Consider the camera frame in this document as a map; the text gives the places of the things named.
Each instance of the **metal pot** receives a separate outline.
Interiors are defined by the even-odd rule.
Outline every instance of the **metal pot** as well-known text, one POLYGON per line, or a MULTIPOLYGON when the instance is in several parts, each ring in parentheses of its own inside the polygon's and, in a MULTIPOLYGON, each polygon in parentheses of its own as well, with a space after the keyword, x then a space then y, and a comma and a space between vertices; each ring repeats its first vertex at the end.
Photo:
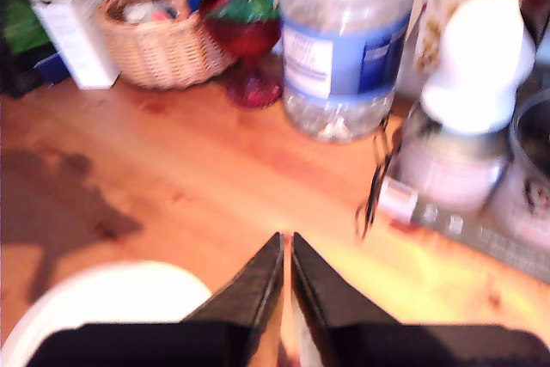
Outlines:
POLYGON ((550 89, 527 99, 510 129, 514 161, 491 202, 493 220, 550 250, 550 89))

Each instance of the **red glass bowl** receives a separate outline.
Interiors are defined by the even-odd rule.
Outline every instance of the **red glass bowl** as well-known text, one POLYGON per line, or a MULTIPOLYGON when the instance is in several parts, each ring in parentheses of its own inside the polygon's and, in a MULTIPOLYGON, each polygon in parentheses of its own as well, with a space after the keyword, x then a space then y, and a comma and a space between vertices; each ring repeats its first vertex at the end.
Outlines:
POLYGON ((281 95, 281 79, 258 68, 259 57, 281 37, 279 19, 240 23, 207 15, 218 0, 202 0, 199 13, 208 33, 228 52, 242 58, 242 68, 228 86, 228 97, 241 107, 267 107, 281 95))

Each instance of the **blue label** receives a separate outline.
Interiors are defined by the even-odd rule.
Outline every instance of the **blue label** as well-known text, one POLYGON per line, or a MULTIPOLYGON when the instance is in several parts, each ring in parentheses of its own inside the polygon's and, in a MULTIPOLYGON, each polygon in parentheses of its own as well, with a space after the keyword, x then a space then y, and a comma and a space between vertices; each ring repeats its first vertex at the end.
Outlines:
POLYGON ((343 35, 316 32, 284 18, 285 85, 330 101, 386 94, 397 78, 409 16, 385 28, 343 35))

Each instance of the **wooden tabletop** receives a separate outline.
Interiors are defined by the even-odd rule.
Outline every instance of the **wooden tabletop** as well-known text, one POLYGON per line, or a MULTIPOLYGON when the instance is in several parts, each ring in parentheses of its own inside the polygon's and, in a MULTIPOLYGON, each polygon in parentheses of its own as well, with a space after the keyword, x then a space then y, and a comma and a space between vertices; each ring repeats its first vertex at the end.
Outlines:
MULTIPOLYGON (((407 106, 396 105, 390 130, 407 106)), ((285 118, 231 106, 218 82, 146 91, 71 81, 2 98, 2 342, 48 288, 115 260, 161 260, 215 291, 276 231, 300 232, 403 322, 500 323, 550 345, 550 287, 429 230, 354 212, 372 141, 321 144, 285 118)), ((282 337, 296 355, 290 293, 282 337)))

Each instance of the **white cardboard box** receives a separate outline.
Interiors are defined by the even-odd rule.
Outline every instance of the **white cardboard box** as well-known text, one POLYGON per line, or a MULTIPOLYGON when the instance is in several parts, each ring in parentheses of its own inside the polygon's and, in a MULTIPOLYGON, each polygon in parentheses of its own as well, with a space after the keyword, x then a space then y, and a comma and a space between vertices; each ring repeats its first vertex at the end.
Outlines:
POLYGON ((94 21, 102 0, 34 0, 33 10, 80 89, 108 89, 119 70, 94 21))

